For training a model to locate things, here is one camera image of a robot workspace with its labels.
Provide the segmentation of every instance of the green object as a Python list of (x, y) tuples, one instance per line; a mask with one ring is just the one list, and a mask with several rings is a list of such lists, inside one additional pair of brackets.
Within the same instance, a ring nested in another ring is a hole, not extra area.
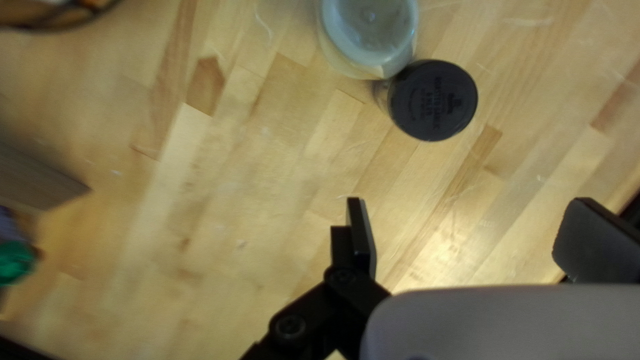
[(31, 247), (22, 241), (0, 244), (0, 286), (16, 283), (30, 274), (37, 258)]

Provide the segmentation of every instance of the wooden table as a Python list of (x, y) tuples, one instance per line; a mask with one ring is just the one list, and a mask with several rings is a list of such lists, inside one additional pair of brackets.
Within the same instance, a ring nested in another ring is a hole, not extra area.
[(0, 33), (3, 137), (93, 192), (41, 217), (3, 332), (65, 359), (235, 359), (363, 197), (394, 292), (545, 283), (568, 202), (640, 186), (640, 2), (421, 1), (418, 58), (480, 103), (418, 142), (334, 72), (307, 0), (125, 0)]

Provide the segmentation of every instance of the black jar lid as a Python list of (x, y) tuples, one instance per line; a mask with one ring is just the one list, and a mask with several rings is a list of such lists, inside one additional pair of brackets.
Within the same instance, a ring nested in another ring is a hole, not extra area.
[(417, 61), (402, 70), (388, 93), (389, 113), (405, 133), (424, 141), (448, 139), (474, 117), (478, 92), (461, 67), (441, 60)]

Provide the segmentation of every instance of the screw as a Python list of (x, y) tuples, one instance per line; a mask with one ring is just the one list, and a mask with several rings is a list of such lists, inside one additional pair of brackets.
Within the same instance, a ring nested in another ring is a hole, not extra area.
[(356, 275), (349, 269), (337, 269), (329, 276), (331, 282), (340, 285), (351, 284), (356, 280)]
[(305, 333), (307, 323), (300, 315), (287, 315), (276, 322), (276, 334), (285, 339), (293, 340)]

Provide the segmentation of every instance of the glass jar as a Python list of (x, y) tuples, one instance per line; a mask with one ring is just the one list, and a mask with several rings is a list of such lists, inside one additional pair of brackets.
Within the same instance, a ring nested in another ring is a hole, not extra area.
[(319, 0), (321, 49), (339, 72), (355, 79), (388, 79), (413, 59), (415, 0)]

